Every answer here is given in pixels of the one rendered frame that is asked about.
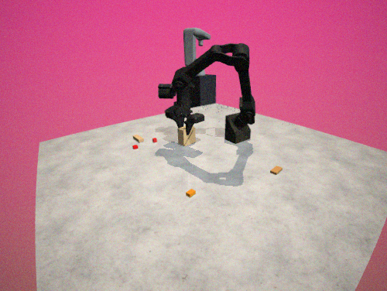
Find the small orange block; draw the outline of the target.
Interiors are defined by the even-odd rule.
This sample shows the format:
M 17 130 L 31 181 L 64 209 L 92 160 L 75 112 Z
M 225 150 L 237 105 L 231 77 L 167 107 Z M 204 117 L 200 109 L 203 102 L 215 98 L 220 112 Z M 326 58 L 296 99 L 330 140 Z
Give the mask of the small orange block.
M 272 169 L 270 171 L 270 173 L 274 173 L 274 174 L 278 174 L 283 168 L 279 167 L 279 166 L 275 166 L 274 169 Z
M 190 189 L 186 192 L 186 195 L 188 197 L 192 197 L 196 193 L 196 190 Z

